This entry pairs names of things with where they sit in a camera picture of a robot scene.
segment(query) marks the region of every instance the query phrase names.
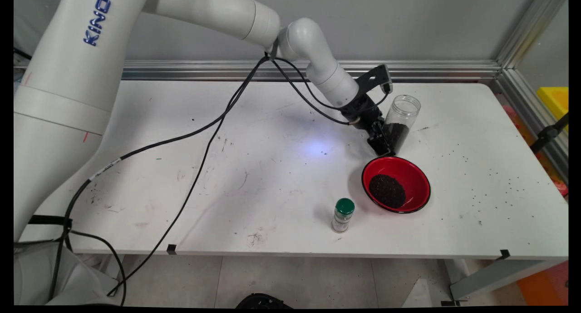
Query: red bowl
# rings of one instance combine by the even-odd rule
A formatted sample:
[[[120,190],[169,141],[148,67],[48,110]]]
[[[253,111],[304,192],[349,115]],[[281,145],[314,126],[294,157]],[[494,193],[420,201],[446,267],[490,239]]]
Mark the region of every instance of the red bowl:
[[[381,203],[369,192],[369,182],[378,174],[395,178],[405,191],[405,203],[400,208],[391,208]],[[395,156],[376,158],[367,163],[361,174],[361,183],[365,193],[380,207],[396,212],[411,213],[419,211],[430,199],[430,182],[422,170],[415,164]]]

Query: jar lid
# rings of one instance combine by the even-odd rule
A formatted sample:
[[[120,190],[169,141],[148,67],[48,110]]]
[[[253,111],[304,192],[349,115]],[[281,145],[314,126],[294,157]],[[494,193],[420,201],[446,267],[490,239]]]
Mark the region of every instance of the jar lid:
[[[337,211],[343,215],[349,215],[355,211],[355,203],[351,199],[340,199],[335,205]]]

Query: bowl rim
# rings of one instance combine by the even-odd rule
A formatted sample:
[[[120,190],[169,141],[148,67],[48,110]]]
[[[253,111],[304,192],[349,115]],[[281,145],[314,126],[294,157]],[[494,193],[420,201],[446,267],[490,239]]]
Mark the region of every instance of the bowl rim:
[[[375,199],[373,199],[371,194],[367,191],[367,187],[365,187],[365,182],[363,181],[363,175],[365,174],[365,170],[367,169],[367,166],[369,166],[369,164],[371,164],[371,162],[374,162],[374,161],[379,160],[379,159],[385,159],[385,158],[404,160],[405,162],[408,162],[409,164],[412,164],[413,166],[415,166],[421,172],[423,177],[428,182],[428,197],[427,197],[426,201],[420,207],[418,207],[417,209],[415,209],[413,211],[399,211],[398,209],[390,208],[390,207],[382,205],[381,203],[378,203]],[[426,174],[424,174],[424,172],[417,165],[415,165],[413,162],[406,160],[406,159],[403,159],[403,158],[400,158],[398,156],[380,156],[379,158],[374,158],[373,160],[370,160],[369,162],[367,162],[367,164],[365,164],[365,167],[363,167],[363,171],[361,171],[361,185],[363,186],[363,190],[367,194],[367,197],[369,197],[369,199],[371,199],[371,201],[373,203],[376,203],[382,209],[388,210],[388,211],[393,212],[393,213],[399,213],[399,214],[408,214],[408,213],[418,212],[419,210],[423,209],[423,207],[426,206],[426,204],[430,200],[430,197],[432,196],[432,185],[430,184],[430,180],[428,179]]]

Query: clear plastic jar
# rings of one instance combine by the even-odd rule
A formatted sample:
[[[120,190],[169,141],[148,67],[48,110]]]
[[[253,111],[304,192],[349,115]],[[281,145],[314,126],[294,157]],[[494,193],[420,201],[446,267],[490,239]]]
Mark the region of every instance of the clear plastic jar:
[[[344,232],[349,227],[349,220],[355,211],[355,203],[351,199],[340,199],[335,204],[335,214],[331,226],[336,232]]]
[[[394,98],[383,127],[391,150],[390,155],[399,153],[420,108],[419,100],[413,96],[399,95]]]

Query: bottle label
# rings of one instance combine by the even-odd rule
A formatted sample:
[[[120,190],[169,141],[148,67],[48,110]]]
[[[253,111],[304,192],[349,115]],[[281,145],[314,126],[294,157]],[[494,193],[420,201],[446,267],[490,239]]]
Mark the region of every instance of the bottle label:
[[[331,226],[333,227],[333,230],[336,232],[344,232],[345,230],[347,230],[347,227],[349,227],[349,224],[340,224],[339,222],[337,222],[337,220],[333,219],[333,221],[331,222]]]

